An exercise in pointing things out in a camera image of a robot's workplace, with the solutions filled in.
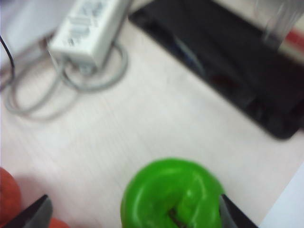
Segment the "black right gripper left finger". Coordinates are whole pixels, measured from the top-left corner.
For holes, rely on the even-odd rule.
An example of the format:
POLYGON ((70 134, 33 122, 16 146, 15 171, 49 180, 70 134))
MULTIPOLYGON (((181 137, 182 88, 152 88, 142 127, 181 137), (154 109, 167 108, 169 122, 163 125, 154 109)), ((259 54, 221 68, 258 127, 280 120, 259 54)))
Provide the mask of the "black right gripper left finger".
POLYGON ((48 195, 43 195, 21 211, 4 228, 48 228, 53 214, 53 205, 48 195))

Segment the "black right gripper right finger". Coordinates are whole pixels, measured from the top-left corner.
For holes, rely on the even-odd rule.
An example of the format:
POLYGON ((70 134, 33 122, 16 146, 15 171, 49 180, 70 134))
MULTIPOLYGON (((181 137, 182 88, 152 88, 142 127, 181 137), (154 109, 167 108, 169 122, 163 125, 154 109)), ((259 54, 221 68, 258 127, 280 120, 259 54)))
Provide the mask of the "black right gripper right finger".
POLYGON ((258 228, 225 194, 219 197, 219 214, 223 228, 258 228))

